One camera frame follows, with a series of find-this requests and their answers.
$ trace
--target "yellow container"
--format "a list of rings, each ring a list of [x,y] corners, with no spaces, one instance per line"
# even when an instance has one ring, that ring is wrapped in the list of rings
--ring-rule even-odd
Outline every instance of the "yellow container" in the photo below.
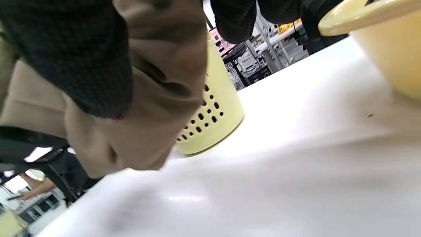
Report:
[[[0,237],[13,237],[28,226],[28,223],[7,207],[0,207]]]
[[[203,151],[229,135],[244,117],[237,91],[208,34],[208,68],[203,103],[176,139],[185,154]]]
[[[320,21],[320,32],[350,32],[397,91],[421,100],[421,0],[366,2],[344,0]]]

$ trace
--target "hand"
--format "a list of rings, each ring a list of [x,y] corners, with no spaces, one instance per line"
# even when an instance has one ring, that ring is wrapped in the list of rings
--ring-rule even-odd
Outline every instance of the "hand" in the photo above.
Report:
[[[35,196],[35,194],[33,192],[24,192],[24,193],[22,193],[22,196],[19,198],[19,200],[26,201],[28,199],[31,199],[34,196]]]

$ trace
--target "desk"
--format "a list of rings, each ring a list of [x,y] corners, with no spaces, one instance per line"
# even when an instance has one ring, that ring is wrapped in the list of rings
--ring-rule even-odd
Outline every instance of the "desk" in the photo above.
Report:
[[[351,37],[238,94],[224,141],[105,177],[38,237],[421,236],[421,108]]]
[[[269,39],[269,41],[270,41],[270,43],[272,44],[272,45],[274,45],[274,44],[276,44],[276,43],[278,43],[278,42],[280,42],[280,41],[282,41],[283,39],[285,39],[285,38],[287,38],[288,36],[290,36],[290,35],[292,35],[294,32],[295,32],[295,30],[299,30],[299,29],[301,29],[303,27],[303,22],[299,22],[299,23],[297,23],[296,25],[295,25],[295,29],[294,29],[294,27],[292,27],[291,29],[289,29],[289,30],[287,30],[287,31],[285,31],[284,33],[282,33],[282,34],[278,34],[278,35],[275,35],[274,37],[272,37],[272,38],[270,38]],[[264,42],[263,44],[261,44],[261,45],[259,45],[257,48],[256,48],[256,51],[258,52],[258,53],[261,53],[261,52],[263,52],[264,50],[267,50],[267,43],[266,42]]]

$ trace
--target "container handle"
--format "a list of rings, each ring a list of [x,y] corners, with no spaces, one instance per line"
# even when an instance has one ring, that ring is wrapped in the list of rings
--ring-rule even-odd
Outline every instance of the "container handle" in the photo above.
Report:
[[[421,0],[380,0],[364,6],[367,0],[344,0],[319,23],[322,35],[347,34],[383,21],[421,10]]]

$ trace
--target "wrinkled fabric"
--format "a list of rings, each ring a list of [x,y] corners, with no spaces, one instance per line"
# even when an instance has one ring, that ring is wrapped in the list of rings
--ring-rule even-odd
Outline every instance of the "wrinkled fabric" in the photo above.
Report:
[[[1,0],[20,56],[86,113],[118,118],[131,103],[128,32],[111,0]]]
[[[12,126],[66,138],[91,178],[160,169],[202,102],[206,25],[197,0],[114,1],[128,28],[132,103],[121,121],[96,118],[19,60],[0,117]]]

